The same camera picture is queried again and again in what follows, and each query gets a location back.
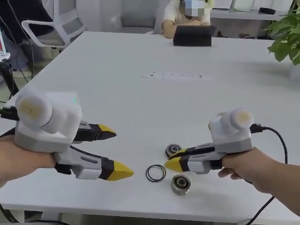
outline human hand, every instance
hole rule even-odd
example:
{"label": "human hand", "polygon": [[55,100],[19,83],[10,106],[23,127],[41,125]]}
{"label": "human hand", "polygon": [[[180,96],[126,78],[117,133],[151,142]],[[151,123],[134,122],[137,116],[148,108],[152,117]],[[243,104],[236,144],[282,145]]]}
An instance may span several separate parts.
{"label": "human hand", "polygon": [[270,191],[270,179],[279,162],[263,154],[257,148],[244,153],[227,155],[222,159],[223,169],[219,177],[231,177],[233,180],[245,179],[263,193]]}
{"label": "human hand", "polygon": [[22,149],[14,144],[14,136],[0,139],[0,187],[39,168],[54,168],[54,166],[52,154]]}

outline black rubber o-ring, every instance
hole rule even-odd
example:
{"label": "black rubber o-ring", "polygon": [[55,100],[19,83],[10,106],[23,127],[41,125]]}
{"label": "black rubber o-ring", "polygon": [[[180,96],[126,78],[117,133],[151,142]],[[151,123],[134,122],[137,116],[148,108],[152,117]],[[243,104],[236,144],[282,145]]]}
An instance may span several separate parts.
{"label": "black rubber o-ring", "polygon": [[[154,179],[153,177],[150,176],[149,171],[152,168],[159,168],[159,169],[161,169],[161,171],[163,172],[163,175],[162,175],[162,177],[160,179]],[[149,181],[151,181],[153,183],[161,182],[165,178],[165,176],[166,176],[166,170],[165,170],[165,168],[162,165],[155,164],[155,165],[149,166],[146,169],[146,178],[147,178],[147,180],[149,180]]]}

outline table surface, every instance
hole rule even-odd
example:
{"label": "table surface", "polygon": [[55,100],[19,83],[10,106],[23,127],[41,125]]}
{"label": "table surface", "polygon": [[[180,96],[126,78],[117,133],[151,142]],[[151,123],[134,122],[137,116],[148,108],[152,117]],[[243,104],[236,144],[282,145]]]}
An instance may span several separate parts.
{"label": "table surface", "polygon": [[[187,173],[190,193],[176,196],[167,171],[150,183],[145,170],[163,164],[170,143],[192,147],[211,141],[208,121],[218,112],[249,109],[256,122],[283,135],[290,163],[300,165],[300,85],[288,79],[290,62],[278,63],[265,40],[214,38],[212,47],[174,47],[159,35],[83,33],[28,85],[44,91],[75,91],[83,119],[102,123],[117,137],[79,147],[123,162],[134,176],[116,182],[77,180],[52,169],[8,183],[0,202],[8,209],[236,223],[251,218],[268,200],[244,181]],[[156,72],[202,75],[199,81],[143,78]],[[12,128],[1,119],[0,132]],[[283,161],[278,138],[256,134],[253,143]],[[300,218],[274,201],[258,224],[297,223]]]}

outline office chair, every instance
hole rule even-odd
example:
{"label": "office chair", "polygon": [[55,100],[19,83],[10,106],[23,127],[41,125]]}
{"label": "office chair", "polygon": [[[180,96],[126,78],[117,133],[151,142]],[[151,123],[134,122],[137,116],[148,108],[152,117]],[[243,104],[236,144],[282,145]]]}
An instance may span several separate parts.
{"label": "office chair", "polygon": [[[48,15],[45,11],[43,4],[40,0],[9,0],[15,15],[21,23],[24,20],[39,20],[39,21],[46,21],[52,22],[52,18]],[[14,13],[12,12],[8,0],[1,0],[0,1],[0,16],[3,21],[6,23],[8,28],[11,31],[13,38],[8,30],[8,28],[0,21],[0,26],[3,28],[6,36],[16,44],[21,44],[24,40],[27,40],[27,36],[24,34],[22,28],[20,27],[18,21],[16,20]],[[35,36],[39,37],[48,33],[51,33],[54,28],[49,26],[41,26],[38,24],[34,24],[31,27],[32,32]]]}
{"label": "office chair", "polygon": [[[22,27],[36,45],[64,49],[86,31],[86,28],[79,18],[76,0],[52,0],[52,5],[52,21],[25,20],[22,21]],[[31,29],[32,25],[50,26],[54,31],[37,36]]]}
{"label": "office chair", "polygon": [[111,26],[119,33],[159,34],[169,1],[123,0],[121,13],[111,18]]}

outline ball bearing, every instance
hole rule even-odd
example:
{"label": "ball bearing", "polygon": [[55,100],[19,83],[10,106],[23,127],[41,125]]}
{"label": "ball bearing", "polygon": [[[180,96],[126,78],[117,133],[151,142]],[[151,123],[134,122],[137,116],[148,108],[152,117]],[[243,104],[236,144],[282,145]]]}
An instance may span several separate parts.
{"label": "ball bearing", "polygon": [[170,157],[171,155],[179,152],[181,150],[181,146],[178,144],[170,144],[166,150],[165,153],[167,154],[168,157]]}
{"label": "ball bearing", "polygon": [[191,188],[191,181],[184,175],[176,175],[172,179],[171,188],[177,195],[186,195]]}

